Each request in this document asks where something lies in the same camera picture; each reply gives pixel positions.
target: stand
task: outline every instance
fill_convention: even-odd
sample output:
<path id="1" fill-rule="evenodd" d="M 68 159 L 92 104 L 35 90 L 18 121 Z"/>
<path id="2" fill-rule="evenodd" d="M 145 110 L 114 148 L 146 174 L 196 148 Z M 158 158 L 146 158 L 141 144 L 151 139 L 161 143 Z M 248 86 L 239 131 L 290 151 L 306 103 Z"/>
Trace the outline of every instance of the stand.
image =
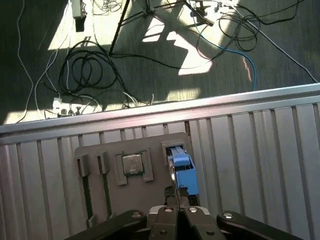
<path id="1" fill-rule="evenodd" d="M 125 2 L 124 8 L 123 8 L 123 12 L 122 12 L 122 15 L 120 17 L 120 21 L 118 23 L 118 27 L 117 27 L 117 29 L 115 31 L 115 35 L 114 35 L 114 38 L 112 40 L 112 44 L 111 44 L 111 47 L 110 47 L 110 50 L 109 50 L 109 54 L 110 55 L 112 55 L 112 53 L 113 53 L 113 50 L 114 50 L 114 47 L 116 45 L 116 41 L 117 41 L 117 38 L 118 38 L 118 35 L 119 35 L 119 32 L 120 32 L 120 29 L 121 29 L 122 26 L 124 26 L 126 24 L 129 24 L 129 23 L 133 22 L 134 20 L 137 20 L 137 19 L 139 19 L 141 17 L 152 15 L 152 14 L 154 14 L 155 9 L 158 9 L 158 8 L 171 9 L 171 8 L 174 8 L 176 6 L 176 4 L 185 4 L 191 10 L 192 14 L 197 17 L 197 20 L 202 20 L 201 22 L 196 24 L 197 26 L 198 25 L 202 25 L 202 24 L 209 24 L 210 26 L 213 26 L 213 24 L 214 24 L 212 21 L 210 21 L 209 19 L 205 18 L 205 16 L 201 12 L 199 12 L 198 9 L 195 10 L 187 2 L 187 0 L 181 0 L 181 1 L 177 1 L 177 2 L 167 3 L 167 4 L 155 6 L 153 8 L 150 7 L 150 0 L 144 0 L 145 9 L 143 11 L 140 11 L 140 12 L 138 12 L 136 14 L 133 14 L 130 17 L 125 18 L 130 1 L 131 0 L 126 0 L 126 2 Z"/>

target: gray carpet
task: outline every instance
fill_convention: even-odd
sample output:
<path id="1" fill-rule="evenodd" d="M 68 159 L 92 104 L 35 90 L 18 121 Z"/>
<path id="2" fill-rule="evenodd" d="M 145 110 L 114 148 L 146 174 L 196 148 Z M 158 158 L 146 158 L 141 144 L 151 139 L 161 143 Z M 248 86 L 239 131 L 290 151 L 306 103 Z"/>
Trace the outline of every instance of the gray carpet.
<path id="1" fill-rule="evenodd" d="M 94 38 L 94 30 L 98 42 L 106 49 L 115 33 L 121 10 L 110 12 L 107 16 L 96 15 L 92 17 L 92 5 L 85 1 L 88 17 L 85 22 L 85 31 L 75 33 L 72 30 L 71 46 L 83 39 Z M 294 4 L 296 0 L 240 0 L 242 5 L 252 9 L 257 15 L 267 14 Z M 160 0 L 153 0 L 153 6 L 159 5 Z M 0 39 L 0 79 L 2 96 L 0 107 L 0 123 L 14 123 L 22 115 L 26 99 L 30 92 L 30 80 L 17 58 L 18 32 L 17 17 L 22 6 L 21 0 L 5 1 L 2 3 L 2 38 Z M 62 19 L 66 1 L 51 0 L 29 0 L 26 2 L 25 11 L 20 22 L 21 49 L 20 55 L 26 69 L 34 83 L 44 72 L 48 58 L 53 51 L 60 46 L 66 33 L 71 32 L 72 18 L 67 15 L 64 22 Z M 130 5 L 129 15 L 142 9 L 143 1 L 135 0 Z M 266 21 L 292 16 L 294 8 L 286 12 L 266 17 Z M 297 17 L 289 22 L 277 25 L 262 26 L 262 30 L 273 39 L 279 46 L 306 66 L 316 79 L 320 79 L 320 29 L 319 29 L 320 1 L 304 1 L 298 10 Z M 208 10 L 208 18 L 214 18 L 212 9 Z M 190 10 L 186 7 L 176 7 L 171 10 L 161 10 L 155 16 L 140 18 L 122 27 L 115 53 L 131 53 L 148 56 L 168 65 L 189 68 L 202 65 L 206 60 L 200 58 L 195 45 L 197 34 L 190 31 L 186 25 L 193 24 Z M 233 31 L 230 24 L 228 32 Z M 228 39 L 221 37 L 221 32 L 215 24 L 208 27 L 204 34 L 206 38 L 221 45 L 226 44 Z M 69 39 L 61 46 L 56 61 L 49 70 L 52 82 L 58 85 L 58 76 L 61 65 L 67 54 Z M 83 48 L 96 50 L 94 46 L 88 45 Z M 207 57 L 214 56 L 219 50 L 205 42 L 200 41 L 200 51 Z M 257 89 L 266 90 L 302 84 L 310 84 L 312 80 L 300 67 L 295 65 L 285 55 L 272 46 L 263 36 L 258 36 L 256 48 L 247 54 L 254 61 L 257 68 Z M 158 63 L 143 58 L 119 58 L 114 63 L 121 74 L 127 89 L 137 98 L 143 100 L 151 99 L 154 94 L 154 102 L 182 101 L 197 98 L 207 98 L 227 94 L 243 93 L 252 91 L 253 70 L 248 61 L 242 56 L 233 53 L 225 53 L 212 63 L 195 69 L 177 70 L 162 66 Z M 103 83 L 107 84 L 113 79 L 113 73 L 109 66 L 103 66 Z M 72 77 L 70 86 L 75 82 Z M 116 84 L 112 89 L 120 90 Z M 96 95 L 97 90 L 84 91 Z M 51 109 L 53 98 L 57 94 L 47 89 L 44 83 L 40 83 L 37 89 L 37 100 L 39 108 Z M 70 98 L 63 97 L 64 102 Z M 120 92 L 106 92 L 98 97 L 108 110 L 118 109 L 122 106 L 125 96 Z M 44 119 L 43 112 L 37 114 L 35 96 L 32 93 L 28 106 L 28 115 L 24 121 Z"/>

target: blue cable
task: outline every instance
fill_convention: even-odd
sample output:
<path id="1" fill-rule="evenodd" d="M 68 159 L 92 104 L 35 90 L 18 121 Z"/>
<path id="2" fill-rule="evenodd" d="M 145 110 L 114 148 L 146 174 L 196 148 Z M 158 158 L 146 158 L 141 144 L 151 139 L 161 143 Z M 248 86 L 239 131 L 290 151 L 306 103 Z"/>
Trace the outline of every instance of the blue cable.
<path id="1" fill-rule="evenodd" d="M 199 31 L 199 28 L 198 28 L 198 26 L 197 26 L 197 24 L 196 24 L 195 18 L 193 17 L 192 19 L 193 19 L 195 28 L 196 28 L 196 30 L 198 31 L 198 33 L 199 33 L 199 35 L 200 35 L 201 37 L 203 37 L 208 43 L 216 46 L 217 48 L 219 48 L 219 49 L 221 49 L 221 50 L 225 49 L 224 47 L 219 46 L 219 45 L 217 45 L 217 44 L 209 41 L 208 39 L 206 39 L 206 38 L 201 34 L 201 32 Z M 247 55 L 245 55 L 245 54 L 244 54 L 243 52 L 241 52 L 241 51 L 230 50 L 230 49 L 227 49 L 227 48 L 225 49 L 225 51 L 226 51 L 226 52 L 229 52 L 229 53 L 239 54 L 239 55 L 245 57 L 245 58 L 251 63 L 252 68 L 253 68 L 253 91 L 254 91 L 254 90 L 256 89 L 256 86 L 257 86 L 257 69 L 256 69 L 256 66 L 255 66 L 254 62 L 250 59 L 250 57 L 248 57 Z"/>

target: screw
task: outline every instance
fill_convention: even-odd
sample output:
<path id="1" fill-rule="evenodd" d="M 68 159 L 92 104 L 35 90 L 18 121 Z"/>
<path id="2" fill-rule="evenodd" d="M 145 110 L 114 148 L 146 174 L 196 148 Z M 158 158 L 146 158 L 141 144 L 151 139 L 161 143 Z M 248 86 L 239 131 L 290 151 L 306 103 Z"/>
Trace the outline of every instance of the screw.
<path id="1" fill-rule="evenodd" d="M 140 214 L 139 212 L 134 212 L 134 213 L 132 213 L 132 217 L 133 217 L 134 219 L 140 218 L 140 217 L 141 217 L 141 214 Z"/>
<path id="2" fill-rule="evenodd" d="M 172 208 L 170 208 L 170 207 L 167 207 L 167 208 L 165 208 L 164 209 L 164 211 L 166 212 L 166 213 L 171 213 L 172 212 Z"/>
<path id="3" fill-rule="evenodd" d="M 224 216 L 226 219 L 232 219 L 232 218 L 233 218 L 232 214 L 231 214 L 231 213 L 227 213 L 227 212 L 224 213 L 223 216 Z"/>
<path id="4" fill-rule="evenodd" d="M 198 209 L 196 209 L 195 207 L 190 207 L 189 211 L 192 213 L 196 213 L 198 211 Z"/>

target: plug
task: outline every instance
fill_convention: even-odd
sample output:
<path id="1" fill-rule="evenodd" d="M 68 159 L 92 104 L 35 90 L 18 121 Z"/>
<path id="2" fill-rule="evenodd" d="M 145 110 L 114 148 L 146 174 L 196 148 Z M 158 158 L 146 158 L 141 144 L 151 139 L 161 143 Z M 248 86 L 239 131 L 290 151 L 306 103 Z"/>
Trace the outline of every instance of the plug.
<path id="1" fill-rule="evenodd" d="M 55 111 L 58 111 L 58 113 L 59 113 L 61 104 L 62 104 L 62 98 L 55 97 L 55 98 L 53 99 L 53 103 L 52 103 L 53 111 L 54 111 L 54 112 L 55 112 Z"/>

